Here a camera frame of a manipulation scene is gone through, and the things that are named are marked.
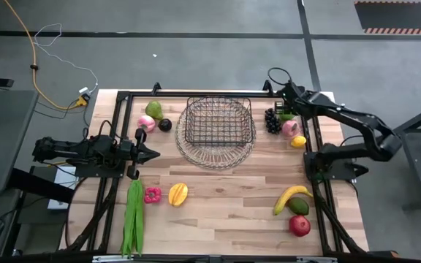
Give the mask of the green leek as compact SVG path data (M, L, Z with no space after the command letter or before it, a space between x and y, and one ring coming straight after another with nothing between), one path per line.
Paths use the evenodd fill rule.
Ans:
M144 190L140 180L133 180L127 192L121 254L131 259L142 255L144 243Z

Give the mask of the green avocado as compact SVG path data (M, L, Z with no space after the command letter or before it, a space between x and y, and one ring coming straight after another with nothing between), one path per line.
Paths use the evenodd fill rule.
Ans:
M287 202L287 207L298 216L307 216L309 214L308 203L300 197L292 197Z

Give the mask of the yellow banana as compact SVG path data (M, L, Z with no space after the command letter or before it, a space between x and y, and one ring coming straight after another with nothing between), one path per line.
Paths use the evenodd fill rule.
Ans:
M277 216L283 210L288 200L295 194L304 194L308 197L314 197L312 193L305 186L292 186L285 190L285 192L278 198L273 208L273 215Z

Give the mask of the yellow mango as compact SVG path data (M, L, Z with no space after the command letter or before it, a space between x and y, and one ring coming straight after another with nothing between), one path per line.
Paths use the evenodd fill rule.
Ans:
M170 188L168 201L173 207L179 207L188 196L188 186L185 183L177 183Z

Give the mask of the silver aluminium profile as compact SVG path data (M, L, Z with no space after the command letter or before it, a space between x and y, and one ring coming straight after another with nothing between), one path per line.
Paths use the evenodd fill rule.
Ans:
M134 258L121 255L94 256L91 263L134 263Z
M336 258L320 256L298 256L296 263L338 263Z

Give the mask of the black aluminium frame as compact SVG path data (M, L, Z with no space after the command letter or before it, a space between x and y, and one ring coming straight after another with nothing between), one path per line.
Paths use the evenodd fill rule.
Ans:
M118 92L126 90L100 90L94 105L91 133L97 133L104 119L111 120ZM311 231L305 237L288 233L290 211L273 216L273 206L286 188L304 185L311 190L303 167L304 148L292 148L280 136L265 130L264 111L273 106L276 98L269 91L201 91L203 96L230 95L250 98L255 122L255 145L251 155L243 163L227 170L210 170L189 163L181 155L175 143L176 123L187 106L190 96L202 96L195 90L158 90L153 96L149 90L126 91L133 93L132 111L129 118L129 136L134 139L136 121L143 115L145 106L152 99L162 104L166 118L173 122L171 132L158 130L148 135L147 147L161 156L140 165L140 179L145 188L159 187L164 197L156 204L145 205L145 230L143 257L178 256L183 258L207 255L243 256L241 261L255 261L252 256L321 256L316 210L313 200L304 198L310 207L307 216ZM180 207L167 201L170 187L185 183L189 195ZM89 178L75 193L69 214L71 242L83 231L95 208L99 178ZM110 223L107 251L103 255L121 255L124 212L126 209L128 177L119 180L118 193ZM333 202L339 221L362 249L369 250L355 190L346 182L331 183ZM99 222L95 248L102 242L106 217Z

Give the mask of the white box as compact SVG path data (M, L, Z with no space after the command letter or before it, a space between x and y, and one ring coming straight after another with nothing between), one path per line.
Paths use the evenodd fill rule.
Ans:
M74 176L76 171L75 167L62 167L57 169L54 183L74 189L79 179ZM60 202L50 199L48 202L48 210L66 210L68 203Z

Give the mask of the green pear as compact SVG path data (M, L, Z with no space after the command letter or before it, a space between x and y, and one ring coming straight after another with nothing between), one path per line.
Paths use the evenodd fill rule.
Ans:
M145 108L145 114L159 121L162 120L164 117L162 112L162 106L156 100L150 101L147 104Z

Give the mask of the red bell pepper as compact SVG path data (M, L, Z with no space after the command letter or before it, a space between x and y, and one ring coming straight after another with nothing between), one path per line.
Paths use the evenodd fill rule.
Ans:
M158 187L149 187L144 193L144 203L158 203L162 199L162 190Z

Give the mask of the red pomegranate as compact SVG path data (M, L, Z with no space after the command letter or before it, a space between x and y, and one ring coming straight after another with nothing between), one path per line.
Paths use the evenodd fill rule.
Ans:
M296 237L304 237L311 231L311 223L305 216L293 216L289 220L289 231Z

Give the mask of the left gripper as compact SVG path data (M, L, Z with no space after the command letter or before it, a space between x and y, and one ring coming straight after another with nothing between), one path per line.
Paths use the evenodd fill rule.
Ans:
M134 144L129 141L127 150L128 155L127 161L132 161L132 164L127 167L126 176L132 180L137 180L140 176L140 172L137 169L139 164L144 164L151 159L159 157L160 153L147 148L144 145L147 134L143 128L136 129L134 138L137 140Z

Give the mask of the pink peach large leaf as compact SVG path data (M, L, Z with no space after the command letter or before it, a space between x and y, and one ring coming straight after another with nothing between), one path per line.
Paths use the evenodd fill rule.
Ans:
M280 114L281 132L287 138L293 138L300 132L300 125L293 114Z

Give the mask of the dark purple grape bunch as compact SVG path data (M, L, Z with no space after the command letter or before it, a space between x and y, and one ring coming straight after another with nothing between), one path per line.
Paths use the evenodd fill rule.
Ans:
M265 111L265 125L267 131L271 134L279 134L281 131L281 121L272 108Z

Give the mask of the hazard striped floor mat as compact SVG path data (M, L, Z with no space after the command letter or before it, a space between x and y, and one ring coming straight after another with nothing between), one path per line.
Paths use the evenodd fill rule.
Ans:
M366 34L421 35L420 0L359 0L354 8Z

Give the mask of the pink peach small stem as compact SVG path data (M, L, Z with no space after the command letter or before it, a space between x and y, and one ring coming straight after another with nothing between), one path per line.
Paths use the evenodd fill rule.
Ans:
M143 115L137 120L137 126L145 132L151 132L156 127L156 121L149 115Z

